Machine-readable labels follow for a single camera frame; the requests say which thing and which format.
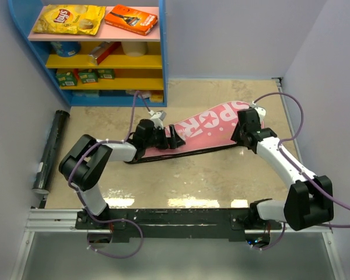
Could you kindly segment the pink racket cover bag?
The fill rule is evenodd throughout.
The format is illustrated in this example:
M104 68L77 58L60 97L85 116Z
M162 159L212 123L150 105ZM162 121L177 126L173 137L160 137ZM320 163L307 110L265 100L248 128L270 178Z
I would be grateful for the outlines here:
M153 148L154 123L150 119L141 119L127 140L136 149L136 154L128 163L154 162L235 147L237 144L231 136L238 123L237 112L249 108L249 103L229 101L174 124L176 133L186 142L177 149ZM169 125L164 129L170 146Z

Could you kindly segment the black shuttlecock tube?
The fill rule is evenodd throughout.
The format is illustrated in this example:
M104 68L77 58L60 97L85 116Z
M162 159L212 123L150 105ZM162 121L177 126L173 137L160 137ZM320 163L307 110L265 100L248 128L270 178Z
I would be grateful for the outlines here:
M36 194L47 195L50 193L50 185L69 117L69 113L64 110L57 110L54 114L32 188Z

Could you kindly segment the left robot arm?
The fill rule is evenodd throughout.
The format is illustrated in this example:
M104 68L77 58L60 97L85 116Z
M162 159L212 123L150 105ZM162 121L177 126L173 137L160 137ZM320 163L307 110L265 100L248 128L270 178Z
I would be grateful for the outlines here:
M58 170L76 191L89 214L89 223L102 229L109 223L110 210L100 192L99 180L108 161L135 163L149 148L167 150L185 144L174 125L165 129L153 120L142 119L123 141L99 141L88 134L82 135L61 160Z

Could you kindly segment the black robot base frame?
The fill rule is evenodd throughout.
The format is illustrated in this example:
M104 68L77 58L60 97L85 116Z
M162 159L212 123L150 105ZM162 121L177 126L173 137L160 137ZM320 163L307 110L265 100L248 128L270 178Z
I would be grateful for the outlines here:
M264 235L267 225L279 230L281 224L255 218L248 208L110 209L110 219L125 218L137 223L145 238L227 239L245 242ZM109 233L108 225L98 223L85 210L77 213L75 227L89 232ZM129 223L115 223L114 233L138 238Z

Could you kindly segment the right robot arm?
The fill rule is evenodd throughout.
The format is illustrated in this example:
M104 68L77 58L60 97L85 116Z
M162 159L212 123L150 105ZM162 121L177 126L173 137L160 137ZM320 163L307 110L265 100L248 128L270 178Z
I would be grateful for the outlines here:
M247 108L237 112L231 140L264 159L288 188L285 201L262 199L250 204L248 222L262 229L269 220L285 222L299 231L334 218L333 185L327 176L317 176L282 146L277 134L262 126L265 110Z

